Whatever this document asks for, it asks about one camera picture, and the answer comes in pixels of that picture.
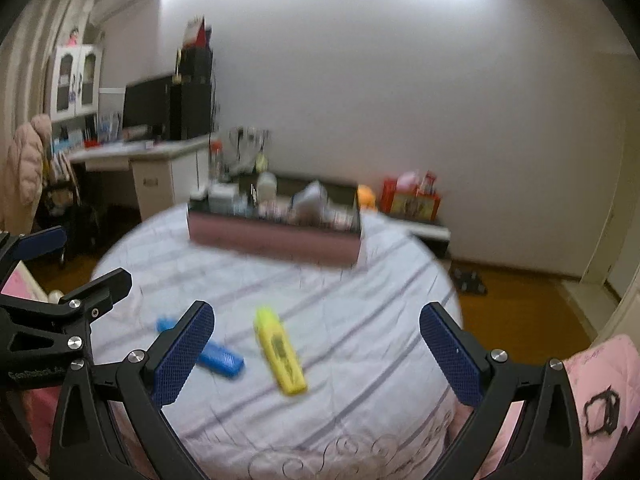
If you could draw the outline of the blue highlighter pen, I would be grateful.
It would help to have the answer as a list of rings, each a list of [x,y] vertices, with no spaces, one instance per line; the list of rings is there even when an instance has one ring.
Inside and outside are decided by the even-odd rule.
[[[226,347],[215,344],[212,340],[203,348],[196,364],[229,379],[239,377],[245,367],[242,356],[238,356]]]

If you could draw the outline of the white mini hair dryer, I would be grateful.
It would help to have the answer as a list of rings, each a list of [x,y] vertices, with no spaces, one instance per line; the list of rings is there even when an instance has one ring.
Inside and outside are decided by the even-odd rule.
[[[291,211],[300,223],[320,223],[328,203],[326,188],[315,180],[292,197]]]

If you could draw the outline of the beige curtain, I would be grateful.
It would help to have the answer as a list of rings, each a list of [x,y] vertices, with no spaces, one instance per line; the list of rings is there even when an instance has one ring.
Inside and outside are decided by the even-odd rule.
[[[96,0],[30,0],[1,44],[1,144],[44,111],[47,70],[54,49],[74,28],[85,32]]]

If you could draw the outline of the pink black storage box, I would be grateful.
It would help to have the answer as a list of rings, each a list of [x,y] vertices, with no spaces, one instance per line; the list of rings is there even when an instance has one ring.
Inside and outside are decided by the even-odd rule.
[[[356,264],[362,226],[355,183],[275,174],[277,197],[260,204],[256,194],[258,176],[240,174],[232,179],[231,183],[237,183],[240,190],[232,214],[211,212],[207,195],[190,200],[186,214],[190,240],[200,245],[322,266],[349,268]],[[320,223],[300,223],[291,211],[292,197],[315,180],[328,192],[326,212]]]

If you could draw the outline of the low white black bench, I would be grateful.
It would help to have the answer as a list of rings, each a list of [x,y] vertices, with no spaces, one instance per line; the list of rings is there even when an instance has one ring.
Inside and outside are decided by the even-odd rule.
[[[394,226],[404,229],[420,240],[436,258],[448,259],[450,257],[451,231],[446,226],[442,226],[439,222],[417,222],[395,217],[390,217],[388,220]]]

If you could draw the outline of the white fluffy ball toy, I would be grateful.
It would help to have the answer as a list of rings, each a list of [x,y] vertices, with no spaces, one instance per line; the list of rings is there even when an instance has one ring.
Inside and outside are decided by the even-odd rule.
[[[262,172],[256,181],[258,203],[268,203],[275,200],[278,194],[278,180],[271,172]]]

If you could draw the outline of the white glass-door cabinet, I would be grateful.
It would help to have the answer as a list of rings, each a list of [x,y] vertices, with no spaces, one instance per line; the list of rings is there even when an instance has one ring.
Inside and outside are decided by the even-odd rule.
[[[52,122],[96,114],[103,49],[96,44],[56,47],[48,65],[46,113]]]

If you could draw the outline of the white power adapter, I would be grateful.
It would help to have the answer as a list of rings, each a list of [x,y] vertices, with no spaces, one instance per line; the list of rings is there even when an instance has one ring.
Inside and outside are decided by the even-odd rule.
[[[232,214],[233,205],[240,196],[237,183],[214,182],[207,192],[208,208],[214,214]]]

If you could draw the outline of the orange octopus plush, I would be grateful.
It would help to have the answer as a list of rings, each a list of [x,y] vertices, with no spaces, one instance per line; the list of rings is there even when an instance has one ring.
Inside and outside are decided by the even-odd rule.
[[[357,188],[359,207],[364,210],[377,210],[376,196],[372,188],[367,185],[359,185]]]

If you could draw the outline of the black bathroom scale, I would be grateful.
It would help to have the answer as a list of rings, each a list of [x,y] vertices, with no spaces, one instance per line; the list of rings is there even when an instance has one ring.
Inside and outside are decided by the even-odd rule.
[[[480,274],[475,271],[461,270],[454,268],[449,273],[454,287],[460,294],[486,296],[488,289]]]

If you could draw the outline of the yellow highlighter pen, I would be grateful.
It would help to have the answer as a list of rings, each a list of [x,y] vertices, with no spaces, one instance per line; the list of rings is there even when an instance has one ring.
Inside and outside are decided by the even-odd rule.
[[[270,308],[259,308],[254,327],[262,353],[280,390],[287,396],[305,392],[307,382],[303,369],[277,313]]]

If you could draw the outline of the pink puffer jacket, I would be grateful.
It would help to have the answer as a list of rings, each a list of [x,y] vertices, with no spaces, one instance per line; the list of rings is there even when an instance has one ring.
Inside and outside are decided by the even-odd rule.
[[[20,125],[6,156],[1,188],[1,229],[12,235],[32,232],[43,188],[46,151],[52,122],[39,114]]]

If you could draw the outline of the white computer desk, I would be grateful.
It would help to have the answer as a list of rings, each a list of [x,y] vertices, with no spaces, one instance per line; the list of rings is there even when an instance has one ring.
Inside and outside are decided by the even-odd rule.
[[[68,160],[87,171],[128,171],[145,221],[187,203],[208,182],[209,136],[186,141],[115,142],[74,151]]]

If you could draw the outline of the black computer monitor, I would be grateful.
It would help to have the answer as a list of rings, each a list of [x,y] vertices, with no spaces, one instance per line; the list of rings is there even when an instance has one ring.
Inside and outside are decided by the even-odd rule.
[[[167,139],[169,124],[170,90],[174,78],[164,75],[127,84],[122,128],[146,128],[151,139]]]

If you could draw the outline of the red-capped water bottle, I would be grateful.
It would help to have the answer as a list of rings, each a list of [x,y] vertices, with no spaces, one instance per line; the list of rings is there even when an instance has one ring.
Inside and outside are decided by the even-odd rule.
[[[220,181],[224,176],[224,154],[222,154],[222,142],[215,139],[209,143],[209,180]]]

